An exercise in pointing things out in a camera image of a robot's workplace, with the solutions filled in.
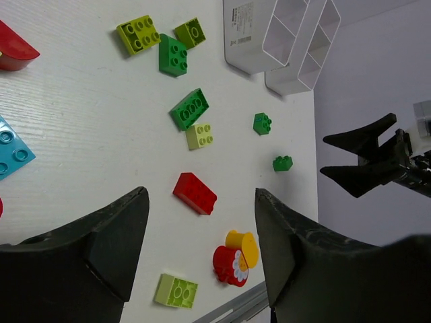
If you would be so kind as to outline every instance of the label on box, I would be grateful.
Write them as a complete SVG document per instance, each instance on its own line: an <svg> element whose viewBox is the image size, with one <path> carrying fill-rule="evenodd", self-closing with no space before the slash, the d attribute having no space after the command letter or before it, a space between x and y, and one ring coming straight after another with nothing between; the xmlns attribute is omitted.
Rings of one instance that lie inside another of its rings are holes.
<svg viewBox="0 0 431 323"><path fill-rule="evenodd" d="M230 46L238 46L251 41L253 33L253 2L232 9Z"/></svg>

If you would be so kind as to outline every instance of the toy block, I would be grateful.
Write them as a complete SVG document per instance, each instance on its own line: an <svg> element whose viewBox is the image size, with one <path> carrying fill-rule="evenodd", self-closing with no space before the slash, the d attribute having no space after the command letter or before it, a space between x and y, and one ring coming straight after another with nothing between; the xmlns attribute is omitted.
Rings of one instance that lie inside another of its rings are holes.
<svg viewBox="0 0 431 323"><path fill-rule="evenodd" d="M255 237L251 232L240 234L232 230L226 236L226 247L230 249L240 249L244 254L245 261L249 268L255 268L259 260L259 248Z"/></svg>
<svg viewBox="0 0 431 323"><path fill-rule="evenodd" d="M209 108L201 89L196 89L178 103L169 113L180 130L187 130Z"/></svg>
<svg viewBox="0 0 431 323"><path fill-rule="evenodd" d="M175 34L178 40L186 45L187 49L196 47L206 39L197 18L179 25L175 28Z"/></svg>
<svg viewBox="0 0 431 323"><path fill-rule="evenodd" d="M8 177L36 156L0 116L0 180Z"/></svg>
<svg viewBox="0 0 431 323"><path fill-rule="evenodd" d="M248 279L248 266L239 249L220 246L213 255L214 272L222 283L242 287Z"/></svg>
<svg viewBox="0 0 431 323"><path fill-rule="evenodd" d="M160 34L159 71L178 77L187 73L187 50L182 43Z"/></svg>
<svg viewBox="0 0 431 323"><path fill-rule="evenodd" d="M0 20L0 69L19 71L40 53Z"/></svg>
<svg viewBox="0 0 431 323"><path fill-rule="evenodd" d="M193 173L181 173L173 194L201 215L211 215L217 201L217 195Z"/></svg>
<svg viewBox="0 0 431 323"><path fill-rule="evenodd" d="M278 156L272 162L275 172L287 172L294 165L294 161L290 156Z"/></svg>
<svg viewBox="0 0 431 323"><path fill-rule="evenodd" d="M186 138L190 150L211 145L213 143L211 126L209 123L194 124L186 131Z"/></svg>
<svg viewBox="0 0 431 323"><path fill-rule="evenodd" d="M148 15L117 26L117 32L130 55L136 55L160 42L153 19Z"/></svg>
<svg viewBox="0 0 431 323"><path fill-rule="evenodd" d="M198 284L162 274L154 300L166 306L192 308Z"/></svg>
<svg viewBox="0 0 431 323"><path fill-rule="evenodd" d="M271 131L272 120L265 113L256 113L253 129L261 135L268 135Z"/></svg>

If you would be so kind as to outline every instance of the lime green lego brick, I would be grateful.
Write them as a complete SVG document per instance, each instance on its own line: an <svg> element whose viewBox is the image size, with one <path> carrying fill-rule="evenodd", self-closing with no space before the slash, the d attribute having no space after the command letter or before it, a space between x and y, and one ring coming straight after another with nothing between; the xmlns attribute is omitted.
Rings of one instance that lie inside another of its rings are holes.
<svg viewBox="0 0 431 323"><path fill-rule="evenodd" d="M136 55L160 42L160 35L148 15L119 25L117 32L130 55Z"/></svg>
<svg viewBox="0 0 431 323"><path fill-rule="evenodd" d="M192 308L198 284L162 274L154 300L166 306Z"/></svg>
<svg viewBox="0 0 431 323"><path fill-rule="evenodd" d="M256 113L253 129L260 135L268 135L271 131L272 120L265 113Z"/></svg>
<svg viewBox="0 0 431 323"><path fill-rule="evenodd" d="M175 34L178 40L186 45L187 49L196 47L206 39L197 18L179 25L175 28Z"/></svg>
<svg viewBox="0 0 431 323"><path fill-rule="evenodd" d="M194 124L186 131L186 138L190 150L211 145L213 143L211 125L209 123Z"/></svg>
<svg viewBox="0 0 431 323"><path fill-rule="evenodd" d="M294 161L290 156L278 156L272 162L275 172L287 172L294 165Z"/></svg>
<svg viewBox="0 0 431 323"><path fill-rule="evenodd" d="M182 43L160 34L159 71L178 77L187 73L187 49Z"/></svg>
<svg viewBox="0 0 431 323"><path fill-rule="evenodd" d="M178 103L169 113L180 130L186 131L209 108L201 89L196 89Z"/></svg>

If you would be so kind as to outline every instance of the blue lego plate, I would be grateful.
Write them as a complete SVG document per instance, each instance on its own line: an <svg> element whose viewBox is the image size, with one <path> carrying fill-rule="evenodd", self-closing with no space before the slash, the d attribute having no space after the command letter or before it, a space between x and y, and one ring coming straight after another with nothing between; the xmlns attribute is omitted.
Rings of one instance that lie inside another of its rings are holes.
<svg viewBox="0 0 431 323"><path fill-rule="evenodd" d="M0 116L0 180L4 180L36 156Z"/></svg>

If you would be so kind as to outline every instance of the white table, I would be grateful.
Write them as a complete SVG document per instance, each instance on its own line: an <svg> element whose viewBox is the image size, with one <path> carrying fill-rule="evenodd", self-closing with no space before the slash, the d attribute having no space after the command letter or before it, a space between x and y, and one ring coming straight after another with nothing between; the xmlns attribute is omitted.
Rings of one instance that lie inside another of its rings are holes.
<svg viewBox="0 0 431 323"><path fill-rule="evenodd" d="M26 69L0 73L0 114L36 159L0 182L0 243L18 243L103 207L136 186L150 192L150 218L122 323L191 322L264 280L261 262L243 288L221 286L213 251L231 229L256 233L255 188L268 188L317 220L313 94L284 100L224 60L221 1L0 0L0 19L40 51ZM198 17L207 40L189 51L189 72L158 72L158 49L125 59L117 25L150 14L160 33ZM214 143L187 149L168 111L201 87ZM258 136L253 116L273 120ZM276 174L272 160L291 155ZM197 216L172 195L181 172L217 195ZM192 310L152 299L161 273L196 281Z"/></svg>

